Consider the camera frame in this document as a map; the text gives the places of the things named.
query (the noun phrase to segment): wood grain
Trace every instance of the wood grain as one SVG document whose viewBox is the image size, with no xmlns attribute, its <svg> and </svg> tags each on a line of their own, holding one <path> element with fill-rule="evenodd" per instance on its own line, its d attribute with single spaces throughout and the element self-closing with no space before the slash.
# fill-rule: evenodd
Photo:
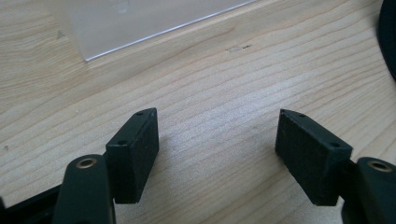
<svg viewBox="0 0 396 224">
<path fill-rule="evenodd" d="M 0 195 L 7 206 L 103 153 L 136 111 L 160 153 L 119 223 L 341 223 L 274 152 L 280 108 L 396 163 L 396 85 L 375 29 L 381 1 L 261 0 L 82 61 L 40 0 L 0 0 Z"/>
</svg>

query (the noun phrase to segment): transparent acrylic sheet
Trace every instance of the transparent acrylic sheet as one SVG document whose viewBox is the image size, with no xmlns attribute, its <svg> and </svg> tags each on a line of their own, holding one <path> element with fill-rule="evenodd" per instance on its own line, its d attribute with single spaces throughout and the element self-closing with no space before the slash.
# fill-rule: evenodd
<svg viewBox="0 0 396 224">
<path fill-rule="evenodd" d="M 46 0 L 88 61 L 255 0 Z"/>
</svg>

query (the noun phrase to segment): black object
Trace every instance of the black object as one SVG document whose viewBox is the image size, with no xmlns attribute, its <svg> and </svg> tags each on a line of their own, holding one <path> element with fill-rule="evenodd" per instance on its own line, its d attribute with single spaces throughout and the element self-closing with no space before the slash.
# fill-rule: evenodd
<svg viewBox="0 0 396 224">
<path fill-rule="evenodd" d="M 396 223 L 396 167 L 374 158 L 351 161 L 352 147 L 304 114 L 280 111 L 276 153 L 309 200 L 345 203 L 344 223 Z"/>
<path fill-rule="evenodd" d="M 388 69 L 396 80 L 396 1 L 384 0 L 378 23 L 378 42 Z"/>
<path fill-rule="evenodd" d="M 61 186 L 5 208 L 0 223 L 116 223 L 116 203 L 138 203 L 159 150 L 157 110 L 135 113 L 101 155 L 77 158 Z"/>
</svg>

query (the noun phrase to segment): screw hole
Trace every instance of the screw hole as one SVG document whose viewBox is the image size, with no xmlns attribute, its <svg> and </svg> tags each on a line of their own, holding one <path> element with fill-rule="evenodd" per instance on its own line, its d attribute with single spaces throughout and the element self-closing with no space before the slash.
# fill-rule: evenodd
<svg viewBox="0 0 396 224">
<path fill-rule="evenodd" d="M 340 144 L 338 143 L 330 143 L 330 145 L 332 145 L 333 147 L 340 147 Z"/>
<path fill-rule="evenodd" d="M 117 142 L 119 145 L 126 145 L 127 141 L 125 140 L 120 140 L 119 142 Z"/>
<path fill-rule="evenodd" d="M 388 165 L 381 161 L 368 161 L 367 163 L 369 164 L 369 166 L 377 171 L 386 173 L 392 172 L 392 168 L 390 168 Z"/>
<path fill-rule="evenodd" d="M 92 166 L 94 166 L 96 164 L 97 160 L 94 158 L 88 158 L 82 161 L 79 161 L 77 163 L 77 168 L 79 169 L 86 169 L 86 168 L 90 168 Z"/>
</svg>

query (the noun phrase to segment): black rectangular block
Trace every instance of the black rectangular block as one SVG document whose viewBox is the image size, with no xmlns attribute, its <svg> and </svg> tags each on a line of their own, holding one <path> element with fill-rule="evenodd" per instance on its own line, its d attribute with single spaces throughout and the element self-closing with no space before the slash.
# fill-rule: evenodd
<svg viewBox="0 0 396 224">
<path fill-rule="evenodd" d="M 106 144 L 116 203 L 138 203 L 159 151 L 157 109 L 135 113 Z"/>
<path fill-rule="evenodd" d="M 337 175 L 352 147 L 304 114 L 282 109 L 276 154 L 313 204 L 336 205 Z"/>
</svg>

